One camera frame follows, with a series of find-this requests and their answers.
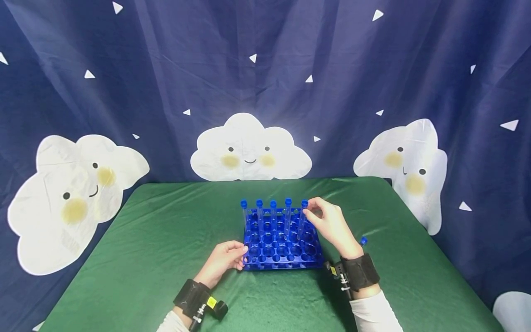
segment hand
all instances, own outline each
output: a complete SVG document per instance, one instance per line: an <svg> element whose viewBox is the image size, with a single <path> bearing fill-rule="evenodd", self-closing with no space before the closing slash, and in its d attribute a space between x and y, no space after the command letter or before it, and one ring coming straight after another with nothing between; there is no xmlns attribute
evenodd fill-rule
<svg viewBox="0 0 531 332"><path fill-rule="evenodd" d="M228 241L216 245L210 257L195 276L194 281L213 289L228 269L243 269L243 254L248 248L238 241Z"/></svg>
<svg viewBox="0 0 531 332"><path fill-rule="evenodd" d="M355 259L363 256L363 249L348 228L340 207L316 197L308 201L308 208L304 209L303 213L324 238L336 247L343 258Z"/></svg>

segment green tablecloth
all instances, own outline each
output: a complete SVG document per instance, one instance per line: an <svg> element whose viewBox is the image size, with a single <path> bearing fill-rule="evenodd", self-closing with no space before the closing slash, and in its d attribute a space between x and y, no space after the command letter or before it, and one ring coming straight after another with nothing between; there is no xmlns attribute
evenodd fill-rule
<svg viewBox="0 0 531 332"><path fill-rule="evenodd" d="M41 332L155 331L214 245L243 239L239 201L321 196L342 207L405 331L501 331L392 188L372 177L146 184L129 198ZM337 251L324 239L323 250ZM204 331L355 330L323 270L230 271L214 290L229 311Z"/></svg>

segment white cloud cutout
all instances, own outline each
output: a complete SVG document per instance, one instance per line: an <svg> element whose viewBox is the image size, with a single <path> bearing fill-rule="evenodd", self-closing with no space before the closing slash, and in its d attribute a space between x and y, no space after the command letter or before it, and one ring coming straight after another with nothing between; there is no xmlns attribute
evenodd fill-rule
<svg viewBox="0 0 531 332"><path fill-rule="evenodd" d="M249 113L231 116L224 126L199 135L190 164L208 181L301 178L312 160L280 127L264 128Z"/></svg>
<svg viewBox="0 0 531 332"><path fill-rule="evenodd" d="M20 236L20 265L33 275L59 271L79 258L98 223L120 209L123 191L149 171L140 153L99 135L77 143L48 136L36 164L7 210L9 226Z"/></svg>
<svg viewBox="0 0 531 332"><path fill-rule="evenodd" d="M494 302L492 313L506 332L531 331L531 295L522 292L503 293Z"/></svg>
<svg viewBox="0 0 531 332"><path fill-rule="evenodd" d="M441 190L447 156L438 149L437 131L428 119L380 133L354 161L358 176L390 178L402 198L430 235L441 229Z"/></svg>

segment wrist strap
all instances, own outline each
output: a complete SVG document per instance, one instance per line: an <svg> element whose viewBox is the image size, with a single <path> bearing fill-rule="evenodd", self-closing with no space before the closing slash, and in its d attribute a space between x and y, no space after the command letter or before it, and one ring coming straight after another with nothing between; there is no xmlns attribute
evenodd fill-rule
<svg viewBox="0 0 531 332"><path fill-rule="evenodd" d="M376 272L374 263L368 253L356 259L341 257L341 263L347 274L350 289L355 292L380 282L380 276Z"/></svg>
<svg viewBox="0 0 531 332"><path fill-rule="evenodd" d="M190 318L197 313L199 308L208 301L210 288L202 283L188 279L179 294L173 300L176 307L183 309L183 314Z"/></svg>

